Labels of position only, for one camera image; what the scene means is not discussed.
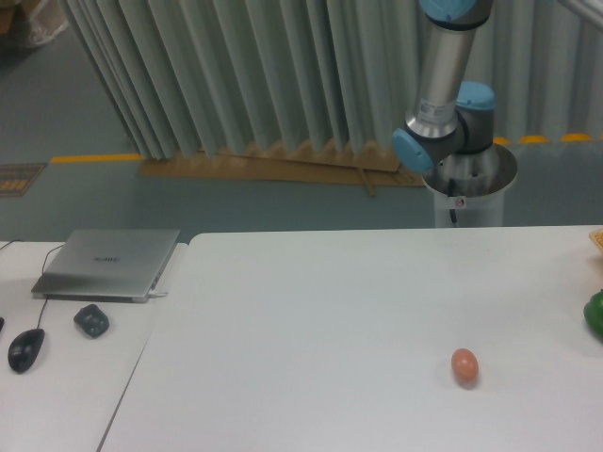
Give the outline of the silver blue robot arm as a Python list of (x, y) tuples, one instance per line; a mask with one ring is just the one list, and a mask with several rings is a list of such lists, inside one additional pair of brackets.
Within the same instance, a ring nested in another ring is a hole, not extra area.
[(602, 132), (598, 1), (423, 1), (430, 29), (416, 98), (393, 148), (449, 198), (505, 190), (517, 162), (495, 141)]

